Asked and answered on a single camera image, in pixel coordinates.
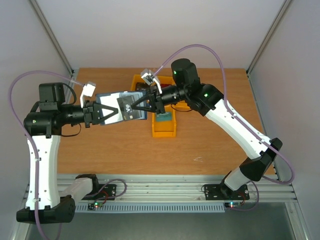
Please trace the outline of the blue card holder wallet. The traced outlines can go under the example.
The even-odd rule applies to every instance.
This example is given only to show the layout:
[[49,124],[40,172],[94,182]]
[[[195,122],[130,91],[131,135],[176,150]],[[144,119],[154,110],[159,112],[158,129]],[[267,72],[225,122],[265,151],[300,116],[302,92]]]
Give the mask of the blue card holder wallet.
[[114,108],[118,108],[118,122],[116,123],[120,123],[120,122],[127,122],[127,121],[123,121],[121,112],[120,112],[120,108],[119,108],[119,104],[117,102],[117,98],[119,97],[120,93],[123,92],[132,92],[132,91],[120,91],[120,92],[112,92],[112,93],[102,93],[102,94],[97,94],[96,95],[96,102],[106,105],[106,106],[111,106]]

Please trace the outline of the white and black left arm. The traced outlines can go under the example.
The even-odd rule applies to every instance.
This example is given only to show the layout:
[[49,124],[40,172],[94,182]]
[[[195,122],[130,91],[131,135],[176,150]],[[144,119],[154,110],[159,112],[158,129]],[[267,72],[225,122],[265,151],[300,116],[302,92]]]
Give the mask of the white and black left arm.
[[101,193],[95,174],[76,176],[65,191],[58,191],[58,151],[65,125],[98,125],[118,114],[118,109],[85,100],[92,97],[96,85],[86,83],[80,104],[65,103],[63,82],[39,85],[39,101],[23,121],[30,153],[29,193],[26,205],[16,213],[18,222],[27,224],[69,223],[75,215],[76,204],[86,196],[96,199]]

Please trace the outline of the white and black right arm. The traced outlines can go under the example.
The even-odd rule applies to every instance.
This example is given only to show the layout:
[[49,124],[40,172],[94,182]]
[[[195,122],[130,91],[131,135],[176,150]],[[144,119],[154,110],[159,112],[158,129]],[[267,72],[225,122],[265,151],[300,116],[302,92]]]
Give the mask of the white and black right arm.
[[149,90],[132,103],[131,108],[163,114],[165,106],[184,101],[191,110],[217,124],[238,143],[247,158],[219,184],[218,189],[225,199],[234,197],[248,182],[260,181],[281,149],[281,140],[260,133],[232,109],[222,92],[211,84],[202,83],[196,65],[189,59],[175,60],[171,71],[174,84],[162,88],[151,70],[143,70],[140,77],[149,85]]

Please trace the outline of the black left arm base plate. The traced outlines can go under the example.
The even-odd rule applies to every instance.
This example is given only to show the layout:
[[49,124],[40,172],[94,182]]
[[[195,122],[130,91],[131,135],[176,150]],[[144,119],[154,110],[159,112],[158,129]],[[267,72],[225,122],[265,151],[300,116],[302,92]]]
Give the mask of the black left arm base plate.
[[106,185],[103,190],[101,192],[99,192],[97,195],[95,196],[85,196],[84,198],[82,198],[83,201],[93,201],[96,199],[100,199],[102,198],[103,200],[107,197],[107,200],[111,200],[113,201],[115,198],[114,196],[117,193],[117,185],[116,184],[108,184]]

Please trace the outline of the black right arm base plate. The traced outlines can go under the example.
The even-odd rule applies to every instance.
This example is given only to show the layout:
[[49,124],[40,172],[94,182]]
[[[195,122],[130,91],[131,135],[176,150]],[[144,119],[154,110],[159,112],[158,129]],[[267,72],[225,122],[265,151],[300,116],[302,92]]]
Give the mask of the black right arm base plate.
[[240,201],[249,200],[249,190],[246,184],[242,185],[238,190],[230,190],[222,184],[204,184],[201,187],[207,201],[225,200],[225,201]]

